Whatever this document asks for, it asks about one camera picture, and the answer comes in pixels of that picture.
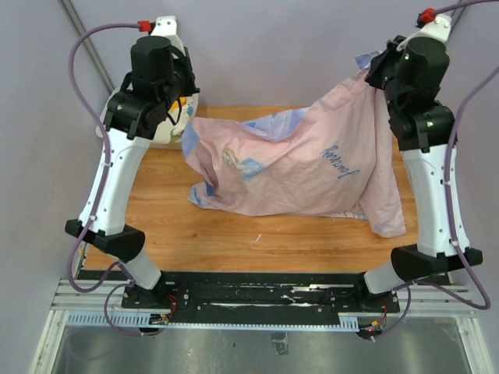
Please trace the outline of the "blue pink snowflake pillowcase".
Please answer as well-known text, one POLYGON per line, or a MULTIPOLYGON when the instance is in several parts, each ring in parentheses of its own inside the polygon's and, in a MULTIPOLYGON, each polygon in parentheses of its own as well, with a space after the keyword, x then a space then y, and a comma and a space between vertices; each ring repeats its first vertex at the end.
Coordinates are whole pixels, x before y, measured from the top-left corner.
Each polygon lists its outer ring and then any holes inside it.
POLYGON ((359 56, 359 71, 307 108, 245 122, 192 119, 182 153, 202 180, 189 201, 253 217, 355 218, 381 237, 403 235, 388 112, 366 82, 371 60, 359 56))

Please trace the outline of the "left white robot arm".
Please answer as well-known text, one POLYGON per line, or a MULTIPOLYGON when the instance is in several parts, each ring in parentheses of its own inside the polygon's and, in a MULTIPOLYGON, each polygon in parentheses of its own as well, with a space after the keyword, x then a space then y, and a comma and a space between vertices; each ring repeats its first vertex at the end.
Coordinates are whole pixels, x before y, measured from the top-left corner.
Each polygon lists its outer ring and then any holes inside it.
POLYGON ((181 97, 198 93, 186 49, 168 37, 141 37, 131 47, 131 66, 104 116, 103 151, 87 206, 65 232, 116 258, 140 287, 140 299, 156 309, 167 298, 161 271, 145 250, 145 234, 125 223, 129 195, 158 126, 181 97))

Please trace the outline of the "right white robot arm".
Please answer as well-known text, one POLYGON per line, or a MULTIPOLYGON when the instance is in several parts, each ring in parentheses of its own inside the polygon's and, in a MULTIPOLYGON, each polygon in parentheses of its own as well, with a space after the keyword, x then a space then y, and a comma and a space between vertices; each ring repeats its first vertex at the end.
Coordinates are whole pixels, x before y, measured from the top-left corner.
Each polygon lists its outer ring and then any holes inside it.
POLYGON ((353 292, 361 311, 372 311, 381 294, 408 282, 483 262, 462 227, 455 188, 455 116, 436 98, 449 62, 443 42, 397 36, 370 63, 365 80, 384 93, 416 202, 418 239, 392 249, 387 263, 364 273, 364 285, 353 292))

